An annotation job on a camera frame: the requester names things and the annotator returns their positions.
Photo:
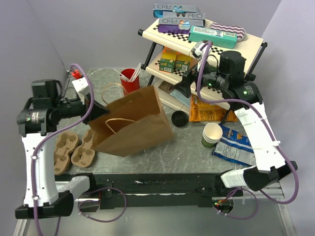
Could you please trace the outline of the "brown paper bag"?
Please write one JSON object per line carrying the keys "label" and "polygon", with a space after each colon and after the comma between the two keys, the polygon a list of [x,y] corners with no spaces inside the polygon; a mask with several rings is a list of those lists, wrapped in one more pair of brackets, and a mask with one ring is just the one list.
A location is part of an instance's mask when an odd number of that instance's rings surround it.
{"label": "brown paper bag", "polygon": [[109,113],[89,122],[97,152],[126,157],[174,137],[154,86],[131,92],[106,109]]}

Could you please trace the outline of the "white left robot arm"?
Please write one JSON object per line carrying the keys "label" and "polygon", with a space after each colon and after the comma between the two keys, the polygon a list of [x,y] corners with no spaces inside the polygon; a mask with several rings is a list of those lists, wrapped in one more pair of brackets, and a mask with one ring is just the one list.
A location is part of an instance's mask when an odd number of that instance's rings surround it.
{"label": "white left robot arm", "polygon": [[93,174],[73,177],[58,190],[54,174],[54,140],[61,119],[81,117],[88,122],[109,111],[95,101],[92,83],[83,77],[72,81],[77,93],[67,100],[59,93],[58,80],[38,80],[31,84],[32,97],[17,116],[26,155],[27,186],[23,203],[15,209],[17,219],[43,219],[70,216],[80,195],[93,197],[97,185]]}

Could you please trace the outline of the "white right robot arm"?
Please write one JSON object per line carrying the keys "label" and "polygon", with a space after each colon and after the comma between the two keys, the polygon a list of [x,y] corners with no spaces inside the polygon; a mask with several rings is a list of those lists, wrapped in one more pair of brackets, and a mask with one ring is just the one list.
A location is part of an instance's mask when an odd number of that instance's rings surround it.
{"label": "white right robot arm", "polygon": [[297,165],[289,161],[280,148],[267,120],[265,106],[254,77],[244,73],[245,58],[236,51],[224,51],[217,67],[206,62],[206,51],[196,49],[193,56],[198,65],[184,73],[175,89],[184,96],[191,95],[190,86],[196,84],[196,92],[208,87],[219,90],[223,99],[235,113],[246,131],[255,156],[255,165],[220,175],[215,190],[226,196],[234,187],[248,187],[259,191],[266,186],[293,174],[295,186],[299,186]]}

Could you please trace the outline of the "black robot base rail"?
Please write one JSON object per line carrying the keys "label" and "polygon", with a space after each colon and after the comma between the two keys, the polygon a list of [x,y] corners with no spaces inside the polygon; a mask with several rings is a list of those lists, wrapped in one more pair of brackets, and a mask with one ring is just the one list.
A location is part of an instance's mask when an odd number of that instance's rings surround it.
{"label": "black robot base rail", "polygon": [[231,191],[217,173],[94,175],[96,186],[77,201],[100,199],[101,209],[116,207],[212,207],[213,201]]}

